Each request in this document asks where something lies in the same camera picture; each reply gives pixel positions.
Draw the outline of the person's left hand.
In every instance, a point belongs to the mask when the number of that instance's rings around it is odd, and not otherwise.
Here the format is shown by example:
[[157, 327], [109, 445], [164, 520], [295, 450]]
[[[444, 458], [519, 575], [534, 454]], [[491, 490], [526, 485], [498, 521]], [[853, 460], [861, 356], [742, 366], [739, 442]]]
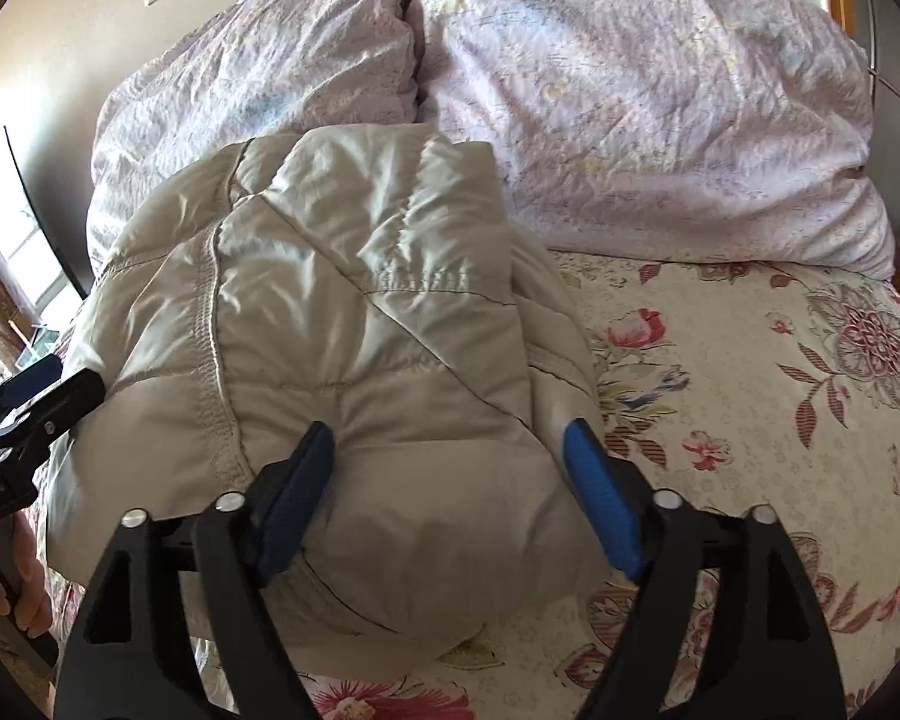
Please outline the person's left hand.
[[46, 593], [45, 566], [37, 557], [34, 530], [23, 512], [16, 512], [13, 522], [13, 558], [22, 590], [19, 598], [9, 603], [0, 587], [0, 616], [12, 616], [19, 628], [35, 639], [52, 627], [52, 602]]

